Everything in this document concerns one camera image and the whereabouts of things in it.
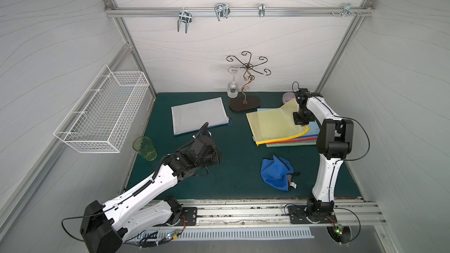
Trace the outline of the blue microfibre cloth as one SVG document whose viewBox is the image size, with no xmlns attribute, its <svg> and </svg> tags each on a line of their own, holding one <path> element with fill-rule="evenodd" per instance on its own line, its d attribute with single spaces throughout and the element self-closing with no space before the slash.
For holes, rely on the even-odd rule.
<svg viewBox="0 0 450 253">
<path fill-rule="evenodd" d="M 272 159 L 263 159 L 261 163 L 261 178 L 264 183 L 277 190 L 288 192 L 296 189 L 297 184 L 294 178 L 300 174 L 294 170 L 288 160 L 277 155 L 273 155 Z"/>
</svg>

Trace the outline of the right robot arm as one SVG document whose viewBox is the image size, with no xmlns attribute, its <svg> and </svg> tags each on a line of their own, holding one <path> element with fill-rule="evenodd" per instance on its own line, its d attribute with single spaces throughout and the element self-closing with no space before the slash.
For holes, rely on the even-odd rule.
<svg viewBox="0 0 450 253">
<path fill-rule="evenodd" d="M 298 104 L 298 111 L 293 113 L 294 124 L 306 126 L 313 121 L 321 124 L 316 140 L 318 175 L 304 209 L 306 219 L 318 224 L 334 212 L 336 181 L 352 151 L 354 126 L 358 121 L 338 115 L 318 92 L 298 89 L 294 95 Z"/>
</svg>

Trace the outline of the light blue document bag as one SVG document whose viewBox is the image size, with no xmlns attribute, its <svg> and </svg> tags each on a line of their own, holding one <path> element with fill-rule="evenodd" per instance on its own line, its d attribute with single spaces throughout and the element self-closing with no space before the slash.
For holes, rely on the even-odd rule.
<svg viewBox="0 0 450 253">
<path fill-rule="evenodd" d="M 320 132 L 320 128 L 319 128 L 318 124 L 315 121 L 312 121 L 308 124 L 308 127 L 309 127 L 309 131 L 307 133 L 305 133 L 303 136 L 301 136 L 301 138 L 317 137 Z"/>
</svg>

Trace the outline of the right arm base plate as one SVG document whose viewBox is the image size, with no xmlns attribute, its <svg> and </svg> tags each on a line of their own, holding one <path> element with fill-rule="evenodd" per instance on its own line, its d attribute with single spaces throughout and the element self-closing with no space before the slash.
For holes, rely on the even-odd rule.
<svg viewBox="0 0 450 253">
<path fill-rule="evenodd" d="M 310 210 L 307 205 L 288 204 L 284 207 L 285 214 L 291 224 L 330 224 L 337 223 L 334 209 L 325 206 L 319 210 Z"/>
</svg>

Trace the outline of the pink mesh document bag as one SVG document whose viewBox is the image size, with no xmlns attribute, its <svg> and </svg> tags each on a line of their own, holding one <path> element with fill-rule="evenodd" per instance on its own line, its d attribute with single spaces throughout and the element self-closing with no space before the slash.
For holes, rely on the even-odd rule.
<svg viewBox="0 0 450 253">
<path fill-rule="evenodd" d="M 284 140 L 284 141 L 273 141 L 273 142 L 268 142 L 268 144 L 288 144 L 288 143 L 294 143 L 294 142 L 316 140 L 317 138 L 318 138 L 318 134 L 297 137 L 297 138 L 288 139 L 288 140 Z"/>
</svg>

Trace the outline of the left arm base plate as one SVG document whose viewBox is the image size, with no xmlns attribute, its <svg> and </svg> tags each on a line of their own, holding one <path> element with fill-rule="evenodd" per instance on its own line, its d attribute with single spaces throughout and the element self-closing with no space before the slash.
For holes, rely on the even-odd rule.
<svg viewBox="0 0 450 253">
<path fill-rule="evenodd" d="M 167 226 L 195 226 L 197 225 L 197 207 L 182 207 L 171 215 L 166 222 Z"/>
</svg>

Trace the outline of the yellow mesh document bag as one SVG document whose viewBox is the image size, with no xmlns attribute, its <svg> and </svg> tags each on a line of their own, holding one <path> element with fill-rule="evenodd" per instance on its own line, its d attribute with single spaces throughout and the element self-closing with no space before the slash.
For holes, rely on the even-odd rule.
<svg viewBox="0 0 450 253">
<path fill-rule="evenodd" d="M 301 137 L 309 126 L 296 125 L 293 113 L 298 112 L 295 99 L 280 108 L 250 112 L 246 114 L 253 139 L 257 146 Z"/>
</svg>

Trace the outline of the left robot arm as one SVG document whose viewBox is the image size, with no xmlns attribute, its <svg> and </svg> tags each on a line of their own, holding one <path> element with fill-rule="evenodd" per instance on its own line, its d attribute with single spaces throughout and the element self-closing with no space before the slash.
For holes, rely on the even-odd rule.
<svg viewBox="0 0 450 253">
<path fill-rule="evenodd" d="M 182 206 L 172 196 L 146 208 L 166 190 L 195 176 L 196 172 L 220 163 L 221 153 L 204 123 L 187 144 L 165 155 L 154 172 L 137 185 L 105 203 L 90 203 L 79 219 L 80 237 L 90 253 L 114 253 L 126 241 L 160 224 L 176 225 Z"/>
</svg>

